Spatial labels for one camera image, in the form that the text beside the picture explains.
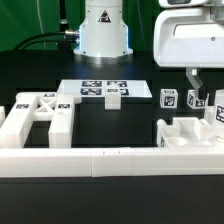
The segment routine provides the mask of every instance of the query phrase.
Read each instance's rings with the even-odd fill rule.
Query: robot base
[[[75,60],[97,65],[105,64],[119,64],[124,62],[130,62],[133,59],[133,54],[125,54],[116,58],[112,57],[91,57],[83,54],[74,54]]]

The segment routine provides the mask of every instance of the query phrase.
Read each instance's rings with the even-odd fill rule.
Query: black cable
[[[57,41],[58,40],[39,40],[39,41],[33,41],[31,43],[26,44],[21,49],[22,50],[25,50],[27,47],[29,47],[30,45],[33,45],[33,44],[39,44],[39,43],[56,43]]]
[[[53,33],[44,33],[44,34],[35,35],[35,36],[27,38],[26,40],[16,45],[13,50],[19,50],[20,47],[22,47],[24,44],[32,40],[43,38],[43,37],[58,36],[58,35],[64,35],[64,32],[53,32]]]
[[[60,31],[69,29],[68,21],[66,18],[66,7],[65,0],[59,0],[59,11],[60,11]]]
[[[141,15],[140,0],[137,0],[137,6],[138,6],[138,19],[139,19],[139,23],[140,23],[143,46],[144,46],[144,50],[146,50],[146,40],[145,40],[145,35],[144,35],[144,26],[143,26],[142,15]]]

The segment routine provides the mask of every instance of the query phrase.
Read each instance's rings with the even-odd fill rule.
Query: white plastic block
[[[224,90],[216,91],[213,118],[212,132],[224,139]]]
[[[217,143],[211,125],[205,119],[175,117],[172,125],[166,125],[165,121],[159,120],[157,126],[157,145],[159,147],[221,145]]]
[[[132,153],[106,149],[92,154],[92,176],[131,176]]]
[[[206,147],[136,149],[132,157],[132,176],[189,175],[224,173],[223,149]]]
[[[16,101],[23,96],[38,96],[41,98],[55,98],[56,92],[21,92],[16,95]]]
[[[162,108],[177,108],[178,93],[176,89],[161,89],[160,106]]]
[[[0,150],[0,177],[91,176],[92,155],[86,149]]]
[[[105,109],[106,110],[121,109],[121,93],[118,85],[109,85],[106,87]]]
[[[0,129],[1,148],[23,148],[37,108],[36,96],[23,96],[13,106]]]
[[[0,107],[0,127],[2,126],[4,121],[5,121],[5,108]]]
[[[33,121],[51,121],[54,116],[54,110],[57,102],[56,97],[41,97],[39,98],[39,108],[33,113]]]
[[[208,121],[209,124],[212,124],[214,120],[214,106],[205,107],[204,119]]]
[[[195,97],[194,90],[188,90],[187,94],[187,105],[190,106],[192,109],[204,109],[208,105],[208,98],[206,100],[199,100]]]
[[[50,148],[71,148],[74,112],[74,96],[59,95],[48,132]]]

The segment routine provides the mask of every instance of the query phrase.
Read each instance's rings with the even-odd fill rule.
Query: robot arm
[[[224,3],[219,0],[159,0],[154,58],[160,66],[185,67],[196,96],[207,96],[200,68],[224,68]]]

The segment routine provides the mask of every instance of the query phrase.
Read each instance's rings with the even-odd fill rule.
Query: black table surface
[[[224,86],[222,69],[202,69],[209,104]],[[191,89],[185,69],[159,68],[151,52],[130,63],[77,63],[56,51],[0,53],[0,105],[8,113],[19,92],[56,91],[62,79],[146,80],[152,99],[122,99],[121,111],[105,111],[104,99],[77,105],[73,147],[155,147],[156,122],[174,116],[203,117],[186,105]],[[161,109],[160,89],[177,89],[177,109]],[[35,122],[25,147],[46,147],[49,122]],[[0,223],[224,222],[224,176],[0,179]]]

